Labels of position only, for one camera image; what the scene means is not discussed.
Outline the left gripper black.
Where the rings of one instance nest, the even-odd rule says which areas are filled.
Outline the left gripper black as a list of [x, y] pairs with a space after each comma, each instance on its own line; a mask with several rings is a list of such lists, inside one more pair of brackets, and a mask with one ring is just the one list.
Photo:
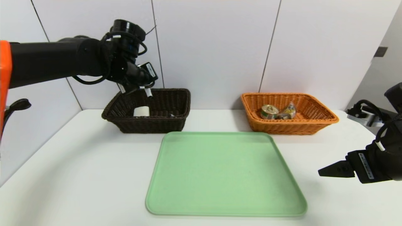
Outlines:
[[158, 80], [158, 76], [152, 64], [149, 62], [143, 65], [129, 63], [126, 79], [132, 85], [154, 86], [155, 82]]

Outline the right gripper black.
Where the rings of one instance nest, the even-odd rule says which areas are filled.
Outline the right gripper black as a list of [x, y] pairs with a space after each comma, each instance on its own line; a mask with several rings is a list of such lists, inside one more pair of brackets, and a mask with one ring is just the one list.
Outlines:
[[353, 178], [357, 175], [362, 184], [401, 181], [401, 161], [401, 140], [391, 140], [385, 145], [373, 141], [364, 150], [348, 153], [346, 160], [318, 170], [318, 174], [336, 178]]

